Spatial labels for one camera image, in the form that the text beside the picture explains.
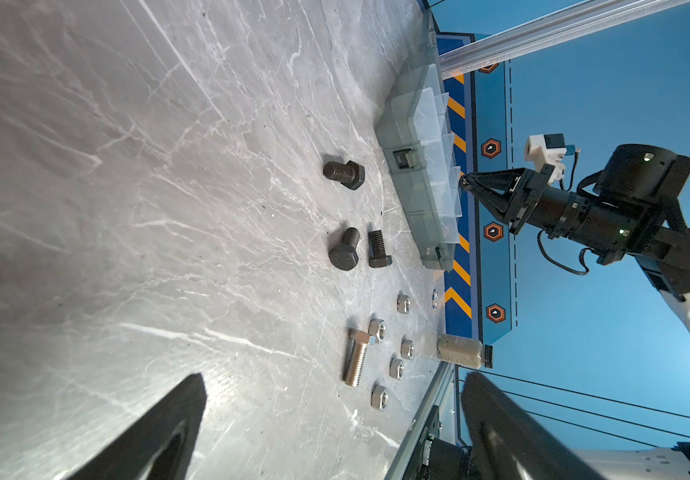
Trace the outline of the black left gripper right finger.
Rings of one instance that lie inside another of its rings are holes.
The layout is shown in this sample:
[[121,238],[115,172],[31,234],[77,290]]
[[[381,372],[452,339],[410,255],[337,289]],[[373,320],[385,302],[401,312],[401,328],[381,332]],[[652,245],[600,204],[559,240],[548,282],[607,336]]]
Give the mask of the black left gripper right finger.
[[461,397],[482,479],[600,479],[483,374],[466,377]]

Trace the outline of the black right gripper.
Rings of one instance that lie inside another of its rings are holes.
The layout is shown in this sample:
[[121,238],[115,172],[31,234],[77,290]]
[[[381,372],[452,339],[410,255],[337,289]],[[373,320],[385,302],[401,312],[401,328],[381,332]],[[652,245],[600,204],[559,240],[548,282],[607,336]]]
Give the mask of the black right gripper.
[[583,245],[602,265],[630,254],[690,266],[690,229],[678,200],[690,174],[690,158],[660,147],[624,144],[575,191],[550,186],[554,171],[547,164],[539,171],[473,172],[460,177],[460,188],[513,235],[529,223],[551,238]]

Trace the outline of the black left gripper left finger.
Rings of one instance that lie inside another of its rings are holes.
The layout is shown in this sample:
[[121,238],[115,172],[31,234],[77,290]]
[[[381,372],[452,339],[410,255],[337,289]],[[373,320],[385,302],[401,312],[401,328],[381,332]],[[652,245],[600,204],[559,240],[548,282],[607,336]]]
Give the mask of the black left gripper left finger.
[[185,377],[139,420],[77,469],[73,479],[184,479],[207,403],[203,375]]

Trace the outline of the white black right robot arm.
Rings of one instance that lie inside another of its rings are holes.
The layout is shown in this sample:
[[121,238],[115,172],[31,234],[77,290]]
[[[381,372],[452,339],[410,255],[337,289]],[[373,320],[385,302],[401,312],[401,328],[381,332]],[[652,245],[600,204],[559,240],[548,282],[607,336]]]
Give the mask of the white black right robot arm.
[[470,173],[459,180],[493,217],[518,234],[526,224],[566,238],[609,265],[629,255],[690,333],[690,227],[679,196],[690,158],[623,144],[576,190],[550,186],[553,166]]

